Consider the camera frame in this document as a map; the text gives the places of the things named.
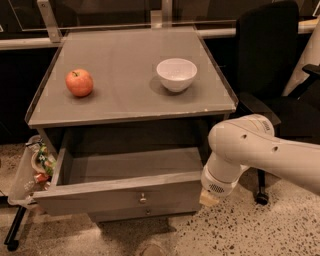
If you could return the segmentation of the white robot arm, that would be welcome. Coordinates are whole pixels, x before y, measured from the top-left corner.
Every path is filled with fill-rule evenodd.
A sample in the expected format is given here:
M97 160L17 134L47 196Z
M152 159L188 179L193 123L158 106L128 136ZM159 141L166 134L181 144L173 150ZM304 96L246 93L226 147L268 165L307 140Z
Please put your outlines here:
M211 155L201 175L205 195L229 195L250 168L258 170L260 189L268 172L320 193L319 109L282 94L297 39L296 28L237 30L238 116L215 124L208 134Z

